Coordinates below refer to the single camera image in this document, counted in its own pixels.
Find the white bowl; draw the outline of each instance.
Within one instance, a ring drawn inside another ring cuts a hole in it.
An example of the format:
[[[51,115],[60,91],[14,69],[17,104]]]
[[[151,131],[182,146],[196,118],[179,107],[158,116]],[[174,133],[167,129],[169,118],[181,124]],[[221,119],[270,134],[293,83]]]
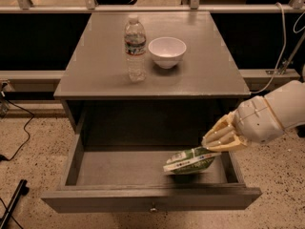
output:
[[[182,60],[187,50],[185,43],[173,37],[159,37],[151,41],[152,60],[163,69],[170,69]]]

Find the plastic water bottle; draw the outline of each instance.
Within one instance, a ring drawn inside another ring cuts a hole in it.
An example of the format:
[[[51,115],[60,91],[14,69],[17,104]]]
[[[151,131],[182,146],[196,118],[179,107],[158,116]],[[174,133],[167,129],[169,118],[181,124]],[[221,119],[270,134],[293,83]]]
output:
[[[132,82],[146,78],[144,68],[146,34],[137,15],[130,15],[125,27],[125,53],[129,76]]]

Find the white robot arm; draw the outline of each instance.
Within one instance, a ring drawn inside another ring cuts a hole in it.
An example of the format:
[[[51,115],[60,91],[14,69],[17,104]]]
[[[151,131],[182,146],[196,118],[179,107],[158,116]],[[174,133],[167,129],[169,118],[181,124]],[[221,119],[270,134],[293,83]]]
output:
[[[291,81],[266,94],[242,102],[208,131],[202,146],[215,152],[265,144],[285,130],[305,124],[305,83]]]

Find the speckled floor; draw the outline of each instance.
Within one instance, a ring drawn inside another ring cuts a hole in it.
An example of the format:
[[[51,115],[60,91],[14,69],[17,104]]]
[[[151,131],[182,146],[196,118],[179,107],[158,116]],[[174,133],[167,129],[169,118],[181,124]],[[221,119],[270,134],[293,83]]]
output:
[[[236,153],[248,187],[263,195],[244,211],[57,214],[40,199],[55,190],[73,142],[60,105],[26,105],[35,113],[30,141],[11,162],[0,163],[0,197],[9,203],[20,179],[29,193],[13,213],[24,228],[305,228],[305,139],[295,130],[257,148]],[[26,138],[28,115],[14,108],[0,120],[0,153],[11,156]],[[4,213],[0,205],[0,215]],[[9,228],[18,228],[11,220]]]

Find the cable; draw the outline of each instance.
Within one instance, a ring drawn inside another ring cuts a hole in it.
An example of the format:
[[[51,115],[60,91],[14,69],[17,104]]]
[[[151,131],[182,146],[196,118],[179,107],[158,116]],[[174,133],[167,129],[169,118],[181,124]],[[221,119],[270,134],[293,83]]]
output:
[[[4,93],[3,93],[3,89],[4,89],[4,87],[5,87],[5,84],[2,84],[2,87],[1,87],[1,94],[3,95],[3,97],[5,97],[5,95],[4,95]],[[31,138],[31,134],[27,131],[27,126],[29,125],[29,123],[34,119],[34,117],[35,117],[35,114],[33,114],[31,111],[29,111],[29,110],[26,110],[25,108],[22,108],[22,107],[20,107],[20,106],[18,106],[18,105],[16,105],[16,104],[14,104],[14,103],[12,103],[12,102],[10,102],[9,100],[7,100],[7,99],[5,99],[8,103],[10,103],[11,105],[13,105],[13,106],[15,106],[15,107],[17,107],[18,109],[20,109],[20,110],[22,110],[22,111],[25,111],[25,112],[27,112],[27,113],[29,113],[30,114],[30,119],[27,121],[27,123],[24,125],[24,127],[23,127],[23,130],[27,133],[27,139],[19,146],[19,148],[17,149],[17,151],[13,154],[13,156],[11,157],[11,158],[7,158],[7,157],[5,157],[5,156],[3,156],[3,155],[0,155],[0,162],[2,161],[2,160],[4,160],[4,161],[11,161],[11,160],[13,160],[14,158],[15,158],[15,156],[18,154],[18,152],[21,150],[21,148],[30,140],[30,138]]]
[[[301,31],[303,31],[303,30],[305,29],[305,26],[304,26],[302,29],[300,29],[300,30],[298,30],[298,31],[295,30],[295,27],[296,27],[298,21],[301,19],[301,17],[304,15],[304,13],[305,13],[305,11],[304,11],[304,12],[297,18],[297,20],[295,21],[295,24],[294,24],[294,33],[295,33],[295,34],[298,34],[298,33],[300,33]]]
[[[282,26],[283,26],[283,37],[284,37],[282,51],[281,51],[281,53],[280,53],[280,55],[279,55],[279,57],[277,59],[277,62],[276,62],[275,68],[274,68],[274,73],[273,73],[272,77],[270,78],[269,82],[267,83],[267,85],[263,89],[261,89],[261,90],[259,90],[257,92],[251,92],[251,94],[259,94],[259,93],[265,91],[269,87],[269,85],[271,84],[271,82],[275,78],[275,74],[276,74],[276,70],[278,68],[279,62],[280,62],[280,60],[281,60],[281,58],[283,56],[283,53],[284,53],[284,51],[286,49],[286,41],[287,41],[287,39],[286,39],[285,12],[284,12],[284,9],[283,9],[283,7],[282,7],[282,5],[280,3],[276,3],[276,5],[280,8],[280,10],[282,12]]]
[[[7,205],[5,204],[5,202],[0,198],[0,201],[2,202],[4,208],[6,209],[6,213],[10,214],[10,217],[12,218],[13,221],[15,221],[15,223],[21,228],[23,229],[23,227],[19,224],[19,222],[13,217],[13,215],[11,214],[11,212],[9,211]]]

